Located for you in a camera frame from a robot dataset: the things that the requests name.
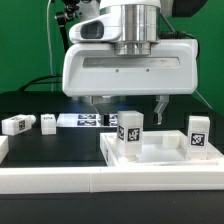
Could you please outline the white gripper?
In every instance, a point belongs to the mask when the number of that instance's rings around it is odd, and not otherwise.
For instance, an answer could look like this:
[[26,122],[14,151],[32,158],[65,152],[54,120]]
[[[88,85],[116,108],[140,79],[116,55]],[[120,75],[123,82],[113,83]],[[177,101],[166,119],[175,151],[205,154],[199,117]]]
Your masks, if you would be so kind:
[[110,127],[116,112],[105,111],[114,96],[159,95],[153,123],[162,114],[172,94],[191,94],[198,85],[194,39],[163,40],[148,56],[117,56],[107,43],[75,44],[67,51],[63,66],[63,92],[70,96],[94,96],[93,106],[101,126]]

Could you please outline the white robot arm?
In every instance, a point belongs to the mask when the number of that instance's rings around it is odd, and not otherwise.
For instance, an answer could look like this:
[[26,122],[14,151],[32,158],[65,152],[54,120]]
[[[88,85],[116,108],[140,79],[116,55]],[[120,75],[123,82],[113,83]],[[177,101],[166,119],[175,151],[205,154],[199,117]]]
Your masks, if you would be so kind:
[[101,0],[98,12],[72,26],[63,66],[63,92],[70,97],[154,95],[153,120],[173,94],[198,85],[200,45],[187,33],[160,30],[167,17],[190,17],[200,0]]

